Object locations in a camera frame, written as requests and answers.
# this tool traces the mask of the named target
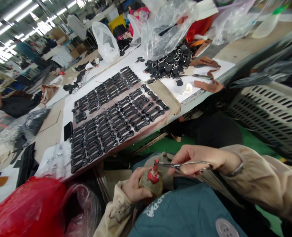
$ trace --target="white bottle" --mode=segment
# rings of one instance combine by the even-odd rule
[[[266,18],[254,31],[252,38],[264,38],[267,37],[274,30],[279,21],[279,17],[282,11],[288,8],[290,3],[277,8],[268,18]]]

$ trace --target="person's hand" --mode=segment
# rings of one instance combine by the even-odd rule
[[[224,175],[232,173],[240,164],[241,159],[233,152],[220,150],[208,146],[183,145],[175,155],[172,164],[183,164],[193,161],[206,161],[213,165],[213,169],[218,169]],[[208,164],[190,164],[180,167],[180,171],[189,176],[200,175],[200,170],[208,168]],[[170,168],[168,175],[173,175],[174,168]]]
[[[151,169],[152,167],[139,167],[137,168],[130,179],[122,186],[122,191],[126,194],[131,202],[137,202],[144,198],[151,198],[152,192],[146,188],[139,187],[139,180],[142,177],[144,171]]]

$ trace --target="person's left hand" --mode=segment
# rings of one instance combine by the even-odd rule
[[[152,192],[148,189],[139,187],[139,180],[143,173],[151,168],[151,166],[137,168],[130,176],[130,179],[122,186],[122,191],[131,202],[138,202],[144,198],[151,198],[153,196]]]

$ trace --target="glue bottle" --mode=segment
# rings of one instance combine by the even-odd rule
[[[144,187],[153,193],[153,198],[158,198],[162,195],[162,179],[158,173],[158,159],[154,167],[143,173],[139,181],[139,187]]]
[[[267,37],[271,32],[274,30],[275,26],[279,22],[279,17],[282,11],[286,10],[291,3],[288,3],[286,5],[283,5],[277,9],[274,10],[274,12],[267,17],[254,31],[252,34],[252,38],[264,38]]]

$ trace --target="button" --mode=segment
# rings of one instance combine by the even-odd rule
[[[239,237],[239,234],[235,227],[225,219],[217,219],[216,230],[220,237]]]

